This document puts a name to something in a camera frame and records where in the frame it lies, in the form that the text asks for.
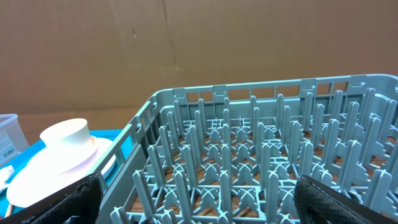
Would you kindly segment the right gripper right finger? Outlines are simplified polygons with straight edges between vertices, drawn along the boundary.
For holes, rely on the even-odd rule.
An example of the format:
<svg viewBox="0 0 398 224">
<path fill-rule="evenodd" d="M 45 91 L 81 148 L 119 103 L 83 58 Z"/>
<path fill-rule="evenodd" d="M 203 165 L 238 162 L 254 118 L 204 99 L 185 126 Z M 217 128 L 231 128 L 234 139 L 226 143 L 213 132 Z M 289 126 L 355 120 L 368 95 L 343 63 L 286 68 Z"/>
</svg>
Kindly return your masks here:
<svg viewBox="0 0 398 224">
<path fill-rule="evenodd" d="M 297 179 L 294 204 L 300 222 L 306 224 L 397 224 L 308 175 Z"/>
</svg>

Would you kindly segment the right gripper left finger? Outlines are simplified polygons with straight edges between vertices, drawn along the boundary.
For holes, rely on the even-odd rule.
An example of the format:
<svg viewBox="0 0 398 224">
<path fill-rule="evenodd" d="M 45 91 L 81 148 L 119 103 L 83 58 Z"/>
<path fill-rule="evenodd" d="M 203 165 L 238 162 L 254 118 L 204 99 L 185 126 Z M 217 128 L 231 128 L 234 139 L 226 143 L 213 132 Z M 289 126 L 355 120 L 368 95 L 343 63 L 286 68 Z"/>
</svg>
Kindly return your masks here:
<svg viewBox="0 0 398 224">
<path fill-rule="evenodd" d="M 1 220 L 1 224 L 95 224 L 103 190 L 98 174 L 90 174 Z"/>
</svg>

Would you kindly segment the white cup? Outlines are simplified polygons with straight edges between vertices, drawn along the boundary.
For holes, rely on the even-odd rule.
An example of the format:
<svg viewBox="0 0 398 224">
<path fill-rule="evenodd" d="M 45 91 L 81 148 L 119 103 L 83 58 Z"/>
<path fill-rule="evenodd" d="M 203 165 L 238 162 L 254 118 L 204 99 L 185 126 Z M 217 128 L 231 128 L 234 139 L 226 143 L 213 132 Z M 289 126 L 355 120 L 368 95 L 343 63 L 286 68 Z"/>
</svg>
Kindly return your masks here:
<svg viewBox="0 0 398 224">
<path fill-rule="evenodd" d="M 88 122 L 83 118 L 68 119 L 54 124 L 40 134 L 47 147 L 76 148 L 90 144 Z"/>
</svg>

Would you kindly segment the white napkin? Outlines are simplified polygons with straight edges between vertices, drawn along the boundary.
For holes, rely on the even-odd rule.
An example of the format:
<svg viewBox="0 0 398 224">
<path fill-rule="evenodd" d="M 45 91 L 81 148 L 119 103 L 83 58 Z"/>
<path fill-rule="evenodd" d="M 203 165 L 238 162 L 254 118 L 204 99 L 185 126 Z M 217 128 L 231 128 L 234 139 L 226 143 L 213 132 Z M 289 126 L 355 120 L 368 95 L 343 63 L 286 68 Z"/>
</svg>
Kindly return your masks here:
<svg viewBox="0 0 398 224">
<path fill-rule="evenodd" d="M 7 181 L 14 174 L 15 170 L 12 165 L 0 169 L 0 193 L 5 191 L 8 187 Z"/>
</svg>

